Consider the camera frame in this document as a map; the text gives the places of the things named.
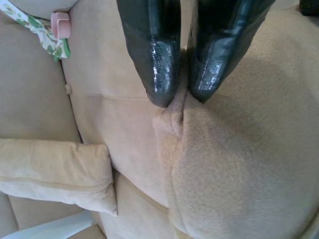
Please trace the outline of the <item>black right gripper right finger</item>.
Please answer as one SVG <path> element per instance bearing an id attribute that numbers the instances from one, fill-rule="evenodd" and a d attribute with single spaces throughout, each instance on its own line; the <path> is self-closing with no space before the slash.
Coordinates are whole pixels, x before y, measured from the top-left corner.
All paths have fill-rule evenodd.
<path id="1" fill-rule="evenodd" d="M 272 0 L 197 0 L 187 53 L 188 88 L 205 103 L 246 54 Z"/>

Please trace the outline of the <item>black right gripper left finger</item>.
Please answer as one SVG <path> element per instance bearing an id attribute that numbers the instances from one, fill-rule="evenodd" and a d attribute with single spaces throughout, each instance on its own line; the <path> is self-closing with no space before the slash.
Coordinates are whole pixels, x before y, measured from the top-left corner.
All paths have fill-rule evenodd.
<path id="1" fill-rule="evenodd" d="M 166 108 L 177 89 L 181 8 L 178 0 L 119 0 L 126 46 L 149 100 Z"/>

